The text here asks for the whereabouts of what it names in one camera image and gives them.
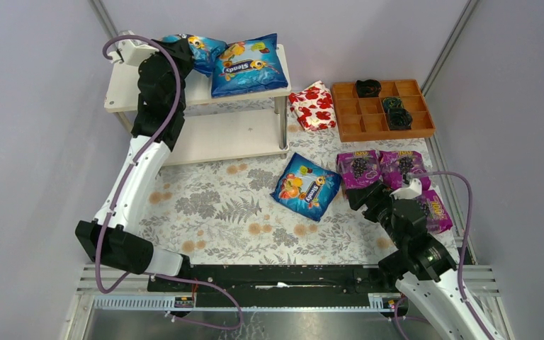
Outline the blue Slendy candy bag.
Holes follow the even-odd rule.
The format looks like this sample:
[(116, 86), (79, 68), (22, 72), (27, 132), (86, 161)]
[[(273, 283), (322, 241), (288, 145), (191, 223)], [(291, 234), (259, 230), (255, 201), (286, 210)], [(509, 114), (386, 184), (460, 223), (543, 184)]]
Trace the blue Slendy candy bag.
[(185, 33), (167, 35), (161, 41), (164, 43), (173, 43), (180, 39), (187, 39), (191, 47), (191, 52), (195, 60), (194, 70), (206, 77), (211, 77), (215, 70), (215, 61), (227, 49), (227, 43), (222, 40)]
[(341, 180), (338, 173), (295, 153), (270, 196), (293, 212), (319, 222), (339, 192)]

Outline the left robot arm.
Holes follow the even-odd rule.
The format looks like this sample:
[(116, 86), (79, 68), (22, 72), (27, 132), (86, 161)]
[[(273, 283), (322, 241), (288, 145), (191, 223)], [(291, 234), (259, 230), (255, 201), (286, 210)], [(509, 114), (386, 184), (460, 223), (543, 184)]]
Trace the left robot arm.
[(133, 274), (177, 276), (187, 257), (139, 236), (141, 210), (184, 124), (186, 77), (194, 57), (187, 38), (144, 39), (155, 48), (137, 67), (137, 115), (125, 162), (105, 203), (75, 235), (95, 264)]

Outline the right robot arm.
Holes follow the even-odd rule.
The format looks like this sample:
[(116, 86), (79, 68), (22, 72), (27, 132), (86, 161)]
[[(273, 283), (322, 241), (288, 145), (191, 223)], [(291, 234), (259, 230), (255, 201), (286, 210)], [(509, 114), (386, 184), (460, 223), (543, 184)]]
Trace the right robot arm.
[(463, 282), (463, 270), (447, 248), (428, 231), (417, 198), (419, 179), (396, 190), (382, 181), (350, 188), (352, 210), (378, 223), (397, 247), (378, 264), (384, 281), (423, 314), (442, 339), (501, 339)]

